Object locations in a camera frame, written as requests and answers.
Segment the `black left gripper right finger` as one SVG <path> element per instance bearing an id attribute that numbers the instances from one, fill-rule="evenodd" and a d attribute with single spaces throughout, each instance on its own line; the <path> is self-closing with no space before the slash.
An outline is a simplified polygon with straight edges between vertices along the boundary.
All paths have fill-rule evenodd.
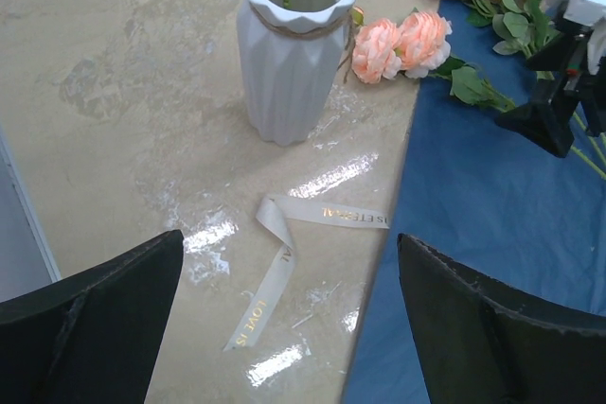
<path id="1" fill-rule="evenodd" d="M 602 403 L 605 319 L 399 235 L 400 285 L 433 403 Z"/>

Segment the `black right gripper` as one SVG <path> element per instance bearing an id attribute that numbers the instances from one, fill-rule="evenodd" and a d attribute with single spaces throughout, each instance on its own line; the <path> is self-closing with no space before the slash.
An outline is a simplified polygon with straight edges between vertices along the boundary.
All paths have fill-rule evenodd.
<path id="1" fill-rule="evenodd" d="M 570 27 L 526 61 L 532 70 L 554 72 L 533 101 L 499 114 L 495 124 L 541 149 L 565 158 L 574 135 L 570 119 L 581 107 L 590 134 L 605 132 L 605 23 Z"/>

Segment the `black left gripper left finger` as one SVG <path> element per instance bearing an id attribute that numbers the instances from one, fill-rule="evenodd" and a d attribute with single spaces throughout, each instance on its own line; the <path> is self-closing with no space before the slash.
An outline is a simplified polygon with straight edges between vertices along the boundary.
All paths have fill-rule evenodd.
<path id="1" fill-rule="evenodd" d="M 181 231 L 167 231 L 2 303 L 2 402 L 144 402 L 181 275 L 183 241 Z"/>

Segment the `blue wrapping paper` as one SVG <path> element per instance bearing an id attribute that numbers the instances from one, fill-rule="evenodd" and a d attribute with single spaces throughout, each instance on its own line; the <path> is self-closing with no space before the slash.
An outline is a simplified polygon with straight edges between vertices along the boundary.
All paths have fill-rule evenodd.
<path id="1" fill-rule="evenodd" d="M 400 285 L 398 237 L 548 302 L 605 319 L 605 183 L 496 126 L 495 111 L 425 79 L 391 229 L 360 322 L 342 399 L 433 403 Z"/>

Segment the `peach flower stem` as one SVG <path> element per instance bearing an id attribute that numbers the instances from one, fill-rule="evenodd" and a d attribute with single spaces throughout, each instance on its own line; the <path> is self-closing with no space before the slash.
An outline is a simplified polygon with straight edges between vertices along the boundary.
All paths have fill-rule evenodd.
<path id="1" fill-rule="evenodd" d="M 469 106 L 499 113 L 515 107 L 480 70 L 453 55 L 451 22 L 435 11 L 413 11 L 399 25 L 389 19 L 365 22 L 364 12 L 351 10 L 347 72 L 364 84 L 377 84 L 402 75 L 408 79 L 442 79 L 449 97 Z"/>

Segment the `cream printed ribbon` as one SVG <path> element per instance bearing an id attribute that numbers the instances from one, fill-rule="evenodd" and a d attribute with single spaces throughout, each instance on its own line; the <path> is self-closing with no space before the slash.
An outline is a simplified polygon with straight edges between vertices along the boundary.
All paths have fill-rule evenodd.
<path id="1" fill-rule="evenodd" d="M 280 248 L 224 346 L 225 352 L 257 343 L 287 288 L 297 264 L 294 238 L 288 225 L 290 220 L 353 229 L 389 227 L 389 217 L 376 210 L 276 194 L 262 198 L 256 220 L 279 240 Z"/>

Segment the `white ribbed ceramic vase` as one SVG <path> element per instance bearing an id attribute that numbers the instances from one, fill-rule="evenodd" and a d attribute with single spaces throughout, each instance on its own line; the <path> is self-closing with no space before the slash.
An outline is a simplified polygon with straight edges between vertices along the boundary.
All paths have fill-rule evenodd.
<path id="1" fill-rule="evenodd" d="M 243 0 L 237 16 L 247 112 L 281 147 L 317 125 L 352 45 L 356 0 Z"/>

